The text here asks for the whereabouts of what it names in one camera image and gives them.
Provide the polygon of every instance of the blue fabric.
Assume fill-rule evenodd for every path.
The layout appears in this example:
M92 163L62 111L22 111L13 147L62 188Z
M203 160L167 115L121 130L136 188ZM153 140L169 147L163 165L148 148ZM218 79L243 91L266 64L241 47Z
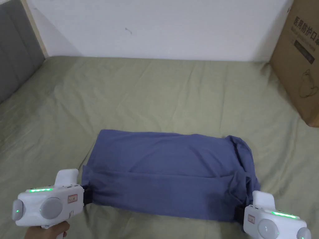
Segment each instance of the blue fabric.
M233 221L260 190L251 150L240 138L102 130L82 185L93 203L136 212Z

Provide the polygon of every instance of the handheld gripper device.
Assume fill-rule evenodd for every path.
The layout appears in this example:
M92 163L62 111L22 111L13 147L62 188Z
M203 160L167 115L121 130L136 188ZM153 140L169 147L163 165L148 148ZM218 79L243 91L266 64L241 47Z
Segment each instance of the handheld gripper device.
M49 228L68 220L92 202L92 191L77 184L78 170L60 170L53 186L28 189L13 202L12 219L18 226Z
M238 207L235 220L253 239L311 239L307 223L275 208L273 195L253 191L253 204Z

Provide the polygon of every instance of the finger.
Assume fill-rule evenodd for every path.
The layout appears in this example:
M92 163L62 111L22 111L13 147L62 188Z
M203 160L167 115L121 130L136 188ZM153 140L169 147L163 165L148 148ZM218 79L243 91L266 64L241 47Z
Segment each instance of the finger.
M63 221L57 225L50 227L48 230L51 230L56 236L60 235L61 233L67 231L70 228L70 224L67 221Z

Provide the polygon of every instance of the mark on wall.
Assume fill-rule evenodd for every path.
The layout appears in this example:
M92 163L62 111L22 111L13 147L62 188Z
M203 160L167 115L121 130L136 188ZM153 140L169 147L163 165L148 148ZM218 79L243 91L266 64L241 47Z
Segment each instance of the mark on wall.
M131 33L131 35L132 35L132 32L131 32L131 30L129 30L129 29L127 29L127 28L125 28L125 30L126 30L126 31L129 31L129 32Z

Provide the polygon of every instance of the bed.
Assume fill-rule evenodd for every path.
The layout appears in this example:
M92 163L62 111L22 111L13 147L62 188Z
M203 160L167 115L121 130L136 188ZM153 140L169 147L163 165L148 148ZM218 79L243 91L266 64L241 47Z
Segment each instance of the bed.
M262 190L319 237L319 129L303 122L268 63L58 56L15 87L0 104L0 238L23 238L13 200L60 169L81 172L101 129L241 137ZM247 238L235 223L97 205L69 223L69 239Z

